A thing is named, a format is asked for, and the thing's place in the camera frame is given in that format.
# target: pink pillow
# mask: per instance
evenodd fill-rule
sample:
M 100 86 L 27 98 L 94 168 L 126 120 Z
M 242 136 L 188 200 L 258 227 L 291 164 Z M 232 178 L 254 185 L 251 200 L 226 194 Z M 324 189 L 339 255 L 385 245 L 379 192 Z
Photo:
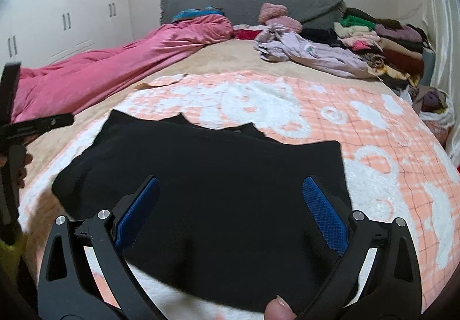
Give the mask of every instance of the pink pillow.
M 259 23 L 265 24 L 265 22 L 271 18 L 276 18 L 277 16 L 286 15 L 288 9 L 283 5 L 273 5 L 268 2 L 262 4 L 259 14 Z
M 269 19 L 265 22 L 265 24 L 280 24 L 298 34 L 302 32 L 302 24 L 299 21 L 296 21 L 295 19 L 291 18 L 290 16 L 282 15 L 278 18 Z

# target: green sweater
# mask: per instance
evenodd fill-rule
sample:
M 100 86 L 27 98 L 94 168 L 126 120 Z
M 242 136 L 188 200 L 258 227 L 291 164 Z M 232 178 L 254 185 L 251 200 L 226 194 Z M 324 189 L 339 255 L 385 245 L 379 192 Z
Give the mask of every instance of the green sweater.
M 366 21 L 364 19 L 358 18 L 357 16 L 349 15 L 347 18 L 344 18 L 340 21 L 342 27 L 350 27 L 350 26 L 366 26 L 370 29 L 375 29 L 375 23 Z

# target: orange and white blanket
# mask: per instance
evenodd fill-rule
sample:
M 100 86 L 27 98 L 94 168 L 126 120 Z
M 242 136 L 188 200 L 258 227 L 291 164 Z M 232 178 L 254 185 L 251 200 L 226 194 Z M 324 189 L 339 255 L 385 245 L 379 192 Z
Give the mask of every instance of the orange and white blanket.
M 241 71 L 158 78 L 142 84 L 116 109 L 148 120 L 183 113 L 192 123 L 215 129 L 253 122 L 289 144 L 337 140 L 353 208 L 374 220 L 407 221 L 418 253 L 424 309 L 460 261 L 460 175 L 411 106 L 396 95 Z M 51 223 L 64 212 L 51 193 L 52 181 L 91 145 L 104 121 L 94 121 L 75 137 L 22 194 L 26 260 L 37 270 Z M 88 255 L 104 298 L 113 302 L 94 255 Z M 360 288 L 373 257 L 367 257 Z M 132 269 L 171 320 L 262 319 L 262 314 L 194 298 Z

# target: gray blanket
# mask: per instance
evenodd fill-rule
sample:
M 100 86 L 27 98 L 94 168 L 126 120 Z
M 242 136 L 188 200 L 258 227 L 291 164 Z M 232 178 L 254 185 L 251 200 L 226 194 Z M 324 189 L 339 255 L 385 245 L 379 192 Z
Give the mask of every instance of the gray blanket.
M 303 28 L 332 28 L 342 18 L 343 0 L 161 0 L 161 24 L 170 23 L 173 16 L 185 9 L 202 9 L 214 5 L 223 8 L 234 24 L 258 25 L 260 7 L 264 2 L 284 5 L 288 16 L 302 23 Z

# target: metal screw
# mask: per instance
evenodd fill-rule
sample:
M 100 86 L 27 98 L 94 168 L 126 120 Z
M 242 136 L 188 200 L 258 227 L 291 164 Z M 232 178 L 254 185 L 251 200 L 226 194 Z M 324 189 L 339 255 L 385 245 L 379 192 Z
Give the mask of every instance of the metal screw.
M 100 210 L 99 213 L 97 214 L 97 217 L 99 219 L 107 219 L 109 216 L 110 216 L 109 210 Z
M 63 216 L 63 215 L 61 215 L 58 218 L 56 218 L 56 224 L 57 225 L 64 224 L 64 221 L 65 221 L 65 216 Z
M 353 212 L 353 219 L 355 220 L 364 220 L 364 214 L 361 211 Z
M 404 227 L 406 225 L 406 221 L 402 217 L 397 217 L 396 224 L 400 227 Z

